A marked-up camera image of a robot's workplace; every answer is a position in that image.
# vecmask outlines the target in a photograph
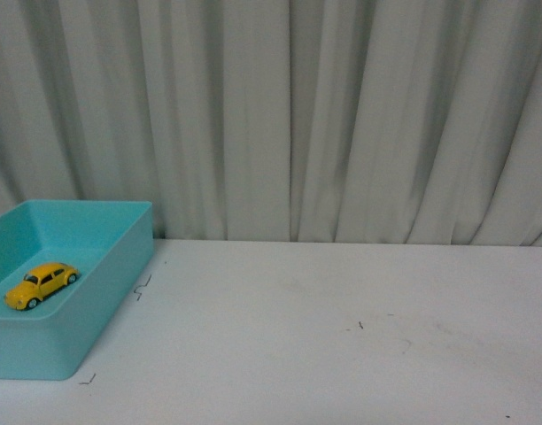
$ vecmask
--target white curtain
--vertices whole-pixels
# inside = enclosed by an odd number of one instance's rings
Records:
[[[0,0],[0,213],[542,245],[542,0]]]

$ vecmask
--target small black mark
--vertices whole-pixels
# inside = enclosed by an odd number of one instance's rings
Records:
[[[93,374],[88,382],[78,382],[78,383],[79,383],[79,385],[90,385],[92,383],[92,381],[94,381],[95,377],[96,377],[96,374]]]
[[[138,291],[138,289],[145,288],[149,284],[149,281],[151,280],[151,276],[152,274],[149,275],[149,279],[147,279],[147,282],[144,285],[139,285],[133,290],[133,293],[138,295],[137,301],[139,301],[139,298],[141,298],[141,296],[143,295],[143,293]]]

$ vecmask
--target toy car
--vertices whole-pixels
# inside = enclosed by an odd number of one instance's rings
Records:
[[[46,263],[30,270],[23,281],[5,294],[5,303],[15,310],[35,308],[41,301],[69,283],[76,282],[79,272],[64,263]]]

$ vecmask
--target white table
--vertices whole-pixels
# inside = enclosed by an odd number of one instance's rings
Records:
[[[158,241],[0,423],[542,424],[542,248]]]

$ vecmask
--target plastic tray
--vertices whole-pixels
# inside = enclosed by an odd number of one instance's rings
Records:
[[[152,253],[149,202],[28,201],[0,216],[0,378],[72,376]],[[7,290],[50,261],[79,280],[32,310],[8,307]]]

